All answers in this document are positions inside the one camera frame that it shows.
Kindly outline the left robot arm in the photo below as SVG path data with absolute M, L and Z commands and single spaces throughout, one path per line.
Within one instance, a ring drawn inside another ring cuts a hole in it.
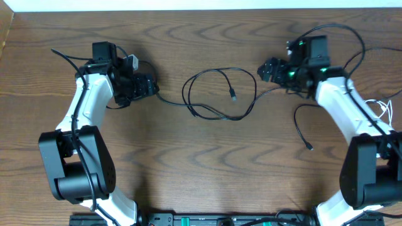
M 107 225 L 147 225 L 138 204 L 116 186 L 116 169 L 101 136 L 108 103 L 119 109 L 159 92 L 150 73 L 139 73 L 135 55 L 117 55 L 108 41 L 92 45 L 92 57 L 76 68 L 76 91 L 54 131 L 44 132 L 38 146 L 52 195 L 98 214 Z

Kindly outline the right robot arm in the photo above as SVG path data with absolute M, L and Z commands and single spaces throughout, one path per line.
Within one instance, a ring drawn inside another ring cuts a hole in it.
M 266 60 L 258 75 L 315 100 L 349 146 L 340 190 L 317 205 L 311 224 L 373 224 L 386 217 L 380 208 L 401 201 L 401 133 L 375 115 L 344 68 L 331 66 L 325 35 L 299 38 L 287 50 L 287 60 Z

